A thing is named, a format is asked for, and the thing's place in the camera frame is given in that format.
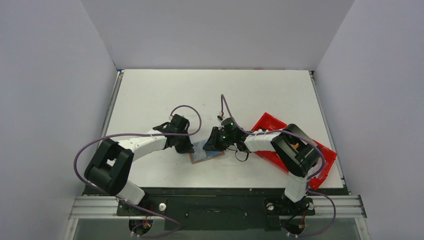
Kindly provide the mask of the brown leather card holder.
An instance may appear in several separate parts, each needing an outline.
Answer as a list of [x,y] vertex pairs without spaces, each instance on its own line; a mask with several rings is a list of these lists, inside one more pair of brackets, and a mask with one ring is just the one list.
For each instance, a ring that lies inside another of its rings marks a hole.
[[192,164],[197,164],[213,158],[221,157],[225,155],[224,151],[215,151],[215,150],[204,150],[203,147],[206,144],[207,140],[201,140],[193,143],[194,152],[189,154],[190,161]]

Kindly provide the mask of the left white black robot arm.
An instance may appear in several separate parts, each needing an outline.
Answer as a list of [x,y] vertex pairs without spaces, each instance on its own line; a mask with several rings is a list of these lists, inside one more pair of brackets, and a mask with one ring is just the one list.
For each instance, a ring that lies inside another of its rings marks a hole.
[[133,161],[150,153],[175,148],[179,154],[193,153],[189,138],[190,122],[175,114],[169,122],[155,126],[146,136],[120,141],[101,141],[84,171],[84,177],[110,196],[139,205],[146,193],[129,180]]

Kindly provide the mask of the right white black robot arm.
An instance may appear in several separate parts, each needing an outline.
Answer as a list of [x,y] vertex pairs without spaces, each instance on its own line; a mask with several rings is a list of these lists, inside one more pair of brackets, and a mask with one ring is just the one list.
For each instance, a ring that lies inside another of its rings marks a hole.
[[318,144],[293,123],[277,130],[246,131],[233,118],[224,118],[220,126],[212,128],[203,149],[224,151],[231,146],[247,154],[263,151],[276,153],[288,170],[284,196],[293,203],[306,196],[311,178],[323,169],[322,165],[317,166],[319,161],[325,161]]

